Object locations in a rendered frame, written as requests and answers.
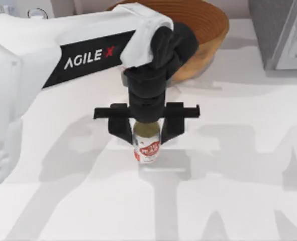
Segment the red and white can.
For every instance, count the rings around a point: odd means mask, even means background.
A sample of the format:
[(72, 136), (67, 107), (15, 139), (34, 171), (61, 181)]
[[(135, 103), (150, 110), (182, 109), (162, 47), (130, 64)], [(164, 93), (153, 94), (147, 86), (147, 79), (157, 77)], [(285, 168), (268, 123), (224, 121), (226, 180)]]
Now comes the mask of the red and white can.
[(133, 147), (136, 160), (149, 164), (156, 160), (161, 145), (161, 130), (158, 122), (141, 123), (133, 126)]

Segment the brown woven basket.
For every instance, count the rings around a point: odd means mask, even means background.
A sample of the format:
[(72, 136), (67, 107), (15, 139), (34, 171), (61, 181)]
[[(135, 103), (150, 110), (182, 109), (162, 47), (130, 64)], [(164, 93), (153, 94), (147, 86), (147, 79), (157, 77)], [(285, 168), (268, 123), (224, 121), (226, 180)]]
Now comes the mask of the brown woven basket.
[(134, 2), (169, 16), (175, 22), (185, 23), (197, 37), (197, 52), (176, 72), (172, 82), (178, 84), (201, 75), (228, 33), (229, 20), (226, 14), (206, 0), (121, 0), (118, 3)]

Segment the grey cabinet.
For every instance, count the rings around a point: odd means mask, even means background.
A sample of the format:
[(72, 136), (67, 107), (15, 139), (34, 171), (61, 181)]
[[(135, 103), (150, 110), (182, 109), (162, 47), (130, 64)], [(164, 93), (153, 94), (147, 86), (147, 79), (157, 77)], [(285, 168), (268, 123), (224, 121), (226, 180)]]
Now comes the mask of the grey cabinet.
[(265, 70), (297, 70), (297, 0), (248, 0)]

